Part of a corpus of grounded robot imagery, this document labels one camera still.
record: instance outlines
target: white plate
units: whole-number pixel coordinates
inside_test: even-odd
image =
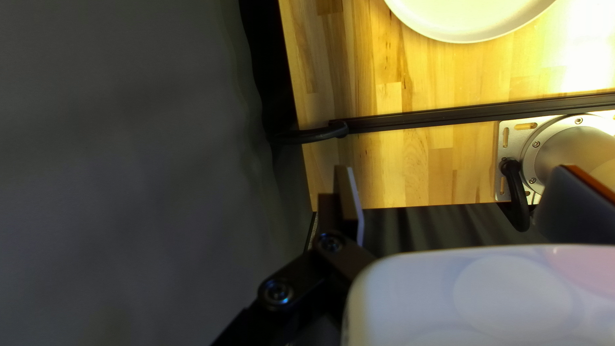
[[[519,29],[555,0],[385,0],[412,30],[450,43],[487,41]]]

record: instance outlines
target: wooden table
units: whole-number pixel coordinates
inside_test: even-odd
[[[329,119],[615,90],[615,2],[557,0],[498,39],[449,44],[383,0],[279,0],[300,128]],[[333,166],[354,169],[364,208],[494,201],[496,122],[303,146],[312,207]]]

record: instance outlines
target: screw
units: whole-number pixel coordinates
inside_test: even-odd
[[[338,252],[343,244],[342,241],[333,235],[324,234],[319,240],[320,247],[329,252]]]
[[[279,280],[269,280],[265,283],[264,298],[271,304],[286,304],[293,296],[290,285]]]

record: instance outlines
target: black cable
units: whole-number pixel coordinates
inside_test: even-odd
[[[348,125],[344,121],[331,120],[329,126],[310,130],[290,130],[268,137],[273,144],[305,144],[331,138],[344,138],[348,135]]]

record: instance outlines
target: black metal bracket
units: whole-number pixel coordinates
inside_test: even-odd
[[[341,326],[350,284],[375,257],[357,244],[363,215],[352,170],[337,166],[335,176],[336,193],[319,195],[309,250],[266,278],[212,346],[283,346],[324,314]]]
[[[510,202],[500,202],[498,206],[517,231],[525,232],[530,228],[530,207],[521,181],[521,164],[515,159],[504,159],[499,169],[506,177]]]

